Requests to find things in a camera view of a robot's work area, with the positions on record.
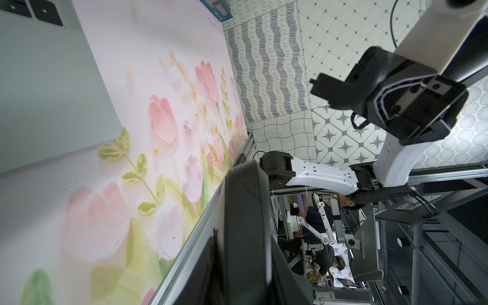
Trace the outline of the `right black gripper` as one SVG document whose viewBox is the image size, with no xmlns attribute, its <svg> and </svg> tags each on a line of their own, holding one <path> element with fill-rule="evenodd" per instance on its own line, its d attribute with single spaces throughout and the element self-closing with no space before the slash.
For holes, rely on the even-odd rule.
<svg viewBox="0 0 488 305">
<path fill-rule="evenodd" d="M 423 64 L 380 47 L 368 48 L 345 81 L 326 74 L 311 79 L 311 94 L 336 110 L 351 110 L 398 138 L 403 146 L 446 138 L 469 92 Z"/>
</svg>

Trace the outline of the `black wireless mouse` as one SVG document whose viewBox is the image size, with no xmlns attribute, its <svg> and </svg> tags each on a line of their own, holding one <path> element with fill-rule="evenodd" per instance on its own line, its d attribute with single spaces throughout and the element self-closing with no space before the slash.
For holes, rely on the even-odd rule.
<svg viewBox="0 0 488 305">
<path fill-rule="evenodd" d="M 311 283 L 288 266 L 273 231 L 268 176 L 254 160 L 232 168 L 216 227 L 175 304 L 312 304 Z"/>
</svg>

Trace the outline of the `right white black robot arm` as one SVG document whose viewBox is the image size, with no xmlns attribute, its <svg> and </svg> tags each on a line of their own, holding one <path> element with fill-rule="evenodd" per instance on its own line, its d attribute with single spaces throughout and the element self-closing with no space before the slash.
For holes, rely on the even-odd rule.
<svg viewBox="0 0 488 305">
<path fill-rule="evenodd" d="M 486 1 L 433 1 L 393 52 L 368 48 L 344 81 L 320 74 L 312 95 L 386 132 L 375 162 L 336 168 L 278 151 L 260 166 L 273 191 L 292 186 L 350 195 L 356 203 L 410 193 L 419 157 L 446 138 L 468 100 L 469 82 L 487 72 Z"/>
</svg>

